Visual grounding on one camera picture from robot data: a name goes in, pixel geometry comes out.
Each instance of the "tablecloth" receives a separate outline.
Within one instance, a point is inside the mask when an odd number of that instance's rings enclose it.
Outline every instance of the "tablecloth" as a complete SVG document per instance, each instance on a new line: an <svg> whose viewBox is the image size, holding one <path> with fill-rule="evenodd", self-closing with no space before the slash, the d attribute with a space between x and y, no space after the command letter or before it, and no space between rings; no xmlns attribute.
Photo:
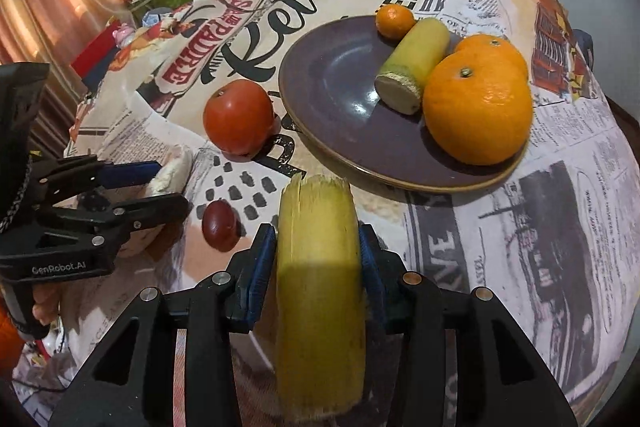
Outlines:
<svg viewBox="0 0 640 427"><path fill-rule="evenodd" d="M296 131L278 92L286 51L323 23L373 14L385 4L407 6L419 18L437 17L460 36L505 36L520 49L530 68L535 117L526 155L506 182L468 194L406 192L337 163ZM202 126L207 99L235 78L262 86L282 122L252 161L226 158ZM536 346L580 423L587 421L638 302L640 177L558 0L194 0L118 53L95 96L79 107L67 153L164 161L176 143L195 154L185 190L193 210L184 231L173 246L156 242L145 254L120 261L109 278L69 286L62 317L78 364L143 287L176 291L224 269L234 251L251 243L260 223L277 224L280 192L293 174L324 172L350 181L358 217L408 268L428 270L446 289L492 288ZM211 249L200 229L206 204L218 198L241 216L244 237L231 253ZM247 426L280 424L271 307L254 334L232 340ZM331 425L383 424L399 342L367 325L363 401ZM176 425L184 421L183 350L179 335ZM452 352L447 370L446 425L453 425Z"/></svg>

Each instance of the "orange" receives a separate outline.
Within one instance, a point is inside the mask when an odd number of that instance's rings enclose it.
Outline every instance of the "orange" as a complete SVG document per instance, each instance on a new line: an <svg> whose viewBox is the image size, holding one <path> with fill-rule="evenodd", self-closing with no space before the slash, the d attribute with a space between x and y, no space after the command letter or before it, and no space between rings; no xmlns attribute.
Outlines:
<svg viewBox="0 0 640 427"><path fill-rule="evenodd" d="M414 25L414 14L399 4L386 4L376 13L376 28L387 39L401 41Z"/></svg>
<svg viewBox="0 0 640 427"><path fill-rule="evenodd" d="M431 136L462 163L493 165L529 137L533 103L522 68L495 52L471 48L431 72L422 110Z"/></svg>
<svg viewBox="0 0 640 427"><path fill-rule="evenodd" d="M529 67L527 66L527 61L518 51L516 46L506 39L501 39L500 37L495 37L493 35L486 35L484 33L471 35L462 39L454 51L459 52L469 48L474 48L482 52L483 50L486 50L487 46L500 52L505 58L508 58L509 60L512 60L514 64L517 64L524 72L525 78L529 80Z"/></svg>

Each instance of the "sugarcane piece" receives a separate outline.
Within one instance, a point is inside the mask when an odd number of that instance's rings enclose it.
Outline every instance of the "sugarcane piece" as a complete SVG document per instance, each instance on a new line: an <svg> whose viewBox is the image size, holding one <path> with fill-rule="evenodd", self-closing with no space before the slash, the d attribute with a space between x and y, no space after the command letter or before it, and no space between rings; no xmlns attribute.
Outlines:
<svg viewBox="0 0 640 427"><path fill-rule="evenodd" d="M449 30L439 20L418 21L376 75L380 99L402 114L416 113L427 79L447 53L449 41Z"/></svg>
<svg viewBox="0 0 640 427"><path fill-rule="evenodd" d="M296 174L278 218L276 380L286 419L348 411L362 398L365 300L347 181Z"/></svg>

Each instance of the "purple plate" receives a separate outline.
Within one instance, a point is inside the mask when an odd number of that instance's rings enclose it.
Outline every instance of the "purple plate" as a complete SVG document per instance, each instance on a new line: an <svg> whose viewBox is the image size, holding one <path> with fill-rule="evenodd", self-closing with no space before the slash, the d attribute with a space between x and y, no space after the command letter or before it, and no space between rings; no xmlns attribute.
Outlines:
<svg viewBox="0 0 640 427"><path fill-rule="evenodd" d="M373 16L319 26L296 42L280 67L280 94L300 131L328 155L396 187L463 192L505 179L525 147L500 164L460 163L434 142L422 115L392 111L373 80L393 50Z"/></svg>

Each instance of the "tomato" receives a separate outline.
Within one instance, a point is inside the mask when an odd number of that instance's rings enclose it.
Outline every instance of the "tomato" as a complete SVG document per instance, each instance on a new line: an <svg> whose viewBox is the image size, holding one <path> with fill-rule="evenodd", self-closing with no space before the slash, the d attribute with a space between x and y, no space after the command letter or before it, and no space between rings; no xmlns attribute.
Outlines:
<svg viewBox="0 0 640 427"><path fill-rule="evenodd" d="M258 84L241 78L217 90L204 108L202 121L209 139L222 152L254 155L274 127L273 104Z"/></svg>

